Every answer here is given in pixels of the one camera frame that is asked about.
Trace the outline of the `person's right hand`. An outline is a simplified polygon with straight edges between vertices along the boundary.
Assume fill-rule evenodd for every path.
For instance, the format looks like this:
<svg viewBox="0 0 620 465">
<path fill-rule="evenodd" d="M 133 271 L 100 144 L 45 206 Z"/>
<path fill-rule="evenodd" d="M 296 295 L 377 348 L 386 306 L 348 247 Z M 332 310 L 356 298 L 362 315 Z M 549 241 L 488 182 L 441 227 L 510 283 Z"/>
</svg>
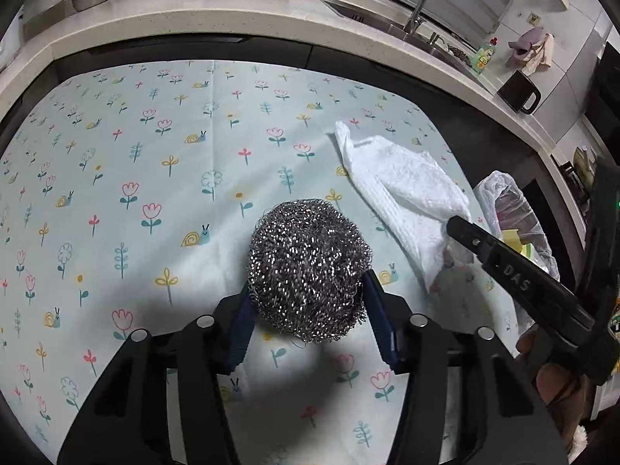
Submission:
<svg viewBox="0 0 620 465">
<path fill-rule="evenodd" d="M 535 386 L 555 419 L 560 419 L 562 423 L 581 420 L 589 391 L 587 376 L 578 378 L 556 363 L 546 363 L 537 370 Z"/>
</svg>

